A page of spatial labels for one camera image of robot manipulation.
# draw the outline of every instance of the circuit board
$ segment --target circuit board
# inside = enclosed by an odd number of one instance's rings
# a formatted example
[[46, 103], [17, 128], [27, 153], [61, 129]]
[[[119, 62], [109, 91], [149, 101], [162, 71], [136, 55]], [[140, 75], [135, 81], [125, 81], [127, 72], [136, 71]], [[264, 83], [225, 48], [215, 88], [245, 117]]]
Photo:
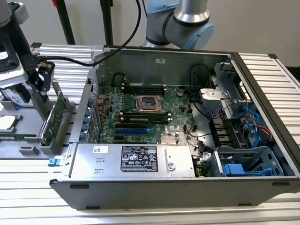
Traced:
[[65, 99], [61, 92], [57, 98], [55, 106], [50, 112], [48, 119], [44, 122], [39, 135], [44, 136], [48, 143], [50, 143], [57, 135], [65, 108]]
[[106, 111], [103, 110], [100, 113], [100, 143], [157, 144], [162, 137], [174, 137], [177, 146], [195, 145], [195, 140], [187, 140], [187, 134], [183, 131], [185, 125], [189, 128], [194, 124], [193, 114], [191, 111], [188, 112], [190, 107], [188, 94], [184, 94], [184, 89], [174, 86], [168, 87], [165, 95], [159, 96], [159, 100], [162, 111], [170, 113], [172, 119], [166, 124], [147, 124], [147, 121], [143, 121], [142, 124], [147, 126], [147, 133], [138, 135], [119, 135], [115, 132], [116, 127], [121, 124], [120, 112], [126, 107], [129, 111], [132, 111], [135, 108], [136, 99], [139, 97], [123, 94], [120, 88], [111, 86], [100, 87], [99, 94], [106, 96], [106, 100], [101, 101], [100, 104], [103, 109], [106, 109]]

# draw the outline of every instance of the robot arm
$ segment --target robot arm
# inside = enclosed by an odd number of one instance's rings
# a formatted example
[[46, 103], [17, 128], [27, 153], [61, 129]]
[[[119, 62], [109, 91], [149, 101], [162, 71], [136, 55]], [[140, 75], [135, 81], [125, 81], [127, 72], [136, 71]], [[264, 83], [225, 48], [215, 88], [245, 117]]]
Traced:
[[40, 63], [31, 53], [20, 28], [28, 18], [22, 3], [0, 0], [0, 91], [9, 98], [18, 94], [24, 103], [32, 101], [45, 120], [52, 105], [46, 95], [54, 75], [54, 63]]
[[211, 38], [207, 0], [151, 0], [145, 47], [202, 49]]

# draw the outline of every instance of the slotted metal surface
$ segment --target slotted metal surface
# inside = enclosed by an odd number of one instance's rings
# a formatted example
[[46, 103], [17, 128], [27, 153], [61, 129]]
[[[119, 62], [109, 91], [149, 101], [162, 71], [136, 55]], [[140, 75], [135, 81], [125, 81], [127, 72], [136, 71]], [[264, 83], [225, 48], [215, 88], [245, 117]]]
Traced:
[[[78, 56], [77, 59], [81, 60], [82, 57], [82, 60], [88, 61], [87, 56], [86, 58], [82, 56], [88, 52], [87, 49], [91, 48], [42, 45], [40, 51], [44, 55]], [[75, 70], [77, 65], [72, 66], [72, 63], [62, 62], [61, 67], [56, 68], [63, 68], [62, 70], [68, 76], [68, 69]], [[58, 72], [57, 74], [57, 70], [55, 71], [55, 77], [61, 75], [61, 71]], [[70, 75], [70, 83], [74, 81], [72, 77]], [[65, 90], [73, 93], [72, 88]], [[50, 188], [49, 180], [57, 178], [61, 167], [48, 167], [47, 163], [48, 160], [44, 159], [0, 160], [0, 225], [300, 224], [300, 193], [282, 194], [257, 207], [78, 211], [70, 208]]]
[[278, 116], [300, 146], [300, 84], [278, 59], [267, 54], [240, 53]]
[[[82, 62], [91, 62], [92, 46], [42, 44], [36, 50], [45, 56], [65, 56]], [[54, 78], [59, 81], [64, 96], [78, 104], [90, 68], [62, 60], [52, 60], [52, 62], [55, 63]], [[53, 88], [47, 94], [51, 101], [56, 100]]]

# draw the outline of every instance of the red cable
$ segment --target red cable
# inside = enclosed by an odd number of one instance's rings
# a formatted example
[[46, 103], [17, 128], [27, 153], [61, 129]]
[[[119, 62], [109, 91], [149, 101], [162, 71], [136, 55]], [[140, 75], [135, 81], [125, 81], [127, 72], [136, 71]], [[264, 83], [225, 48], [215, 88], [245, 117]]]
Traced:
[[272, 132], [269, 129], [267, 129], [266, 127], [261, 126], [261, 125], [255, 125], [255, 127], [264, 129], [265, 131], [267, 131], [270, 134], [271, 139], [273, 138]]
[[52, 0], [54, 7], [58, 8], [56, 0]]

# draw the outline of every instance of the black cable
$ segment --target black cable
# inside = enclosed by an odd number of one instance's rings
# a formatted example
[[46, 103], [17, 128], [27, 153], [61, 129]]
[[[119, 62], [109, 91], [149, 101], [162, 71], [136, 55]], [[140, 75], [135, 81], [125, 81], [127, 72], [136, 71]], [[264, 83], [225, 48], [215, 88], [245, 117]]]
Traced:
[[145, 1], [144, 0], [142, 0], [142, 6], [144, 7], [145, 15], [146, 15], [146, 18], [148, 19], [148, 14], [147, 14], [147, 10], [146, 10], [146, 6], [145, 6]]
[[137, 18], [137, 22], [136, 22], [136, 26], [134, 31], [132, 32], [132, 34], [130, 35], [130, 37], [128, 38], [128, 40], [126, 42], [124, 42], [124, 44], [122, 44], [118, 49], [112, 51], [111, 53], [109, 53], [108, 55], [106, 55], [105, 57], [103, 57], [102, 59], [95, 61], [93, 63], [85, 63], [85, 62], [80, 62], [77, 60], [74, 60], [72, 58], [69, 57], [63, 57], [63, 56], [40, 56], [39, 59], [40, 61], [46, 61], [46, 60], [65, 60], [65, 61], [69, 61], [69, 62], [73, 62], [73, 63], [77, 63], [79, 65], [82, 65], [84, 67], [93, 67], [97, 64], [100, 64], [101, 62], [107, 60], [108, 58], [112, 57], [114, 54], [118, 53], [119, 51], [121, 51], [121, 49], [123, 49], [134, 37], [140, 22], [141, 22], [141, 15], [142, 15], [142, 10], [141, 10], [141, 4], [139, 2], [139, 0], [135, 0], [137, 7], [138, 7], [138, 18]]
[[203, 66], [206, 70], [207, 70], [207, 74], [208, 74], [208, 80], [207, 80], [207, 83], [206, 83], [206, 86], [208, 85], [208, 83], [210, 82], [210, 70], [207, 68], [207, 66], [206, 65], [204, 65], [204, 64], [202, 64], [202, 63], [197, 63], [197, 64], [194, 64], [190, 69], [189, 69], [189, 71], [188, 71], [188, 76], [189, 76], [189, 87], [190, 87], [190, 89], [192, 89], [192, 78], [191, 78], [191, 76], [192, 76], [192, 71], [193, 71], [193, 69], [196, 67], [196, 66]]
[[207, 135], [211, 135], [211, 133], [204, 134], [204, 135], [201, 135], [201, 136], [195, 136], [195, 135], [192, 135], [192, 134], [191, 134], [191, 129], [192, 129], [195, 125], [196, 125], [196, 124], [194, 124], [194, 125], [187, 131], [187, 134], [190, 135], [191, 137], [204, 137], [204, 136], [207, 136]]
[[198, 106], [196, 106], [196, 104], [195, 104], [195, 94], [193, 95], [193, 104], [194, 104], [195, 108], [198, 110], [199, 113], [201, 113], [201, 114], [202, 114], [203, 116], [205, 116], [208, 120], [210, 120], [210, 118], [209, 118], [205, 113], [203, 113], [203, 112], [198, 108]]
[[125, 77], [125, 74], [123, 72], [117, 72], [112, 76], [112, 86], [114, 86], [114, 79], [116, 78], [117, 75], [122, 75]]

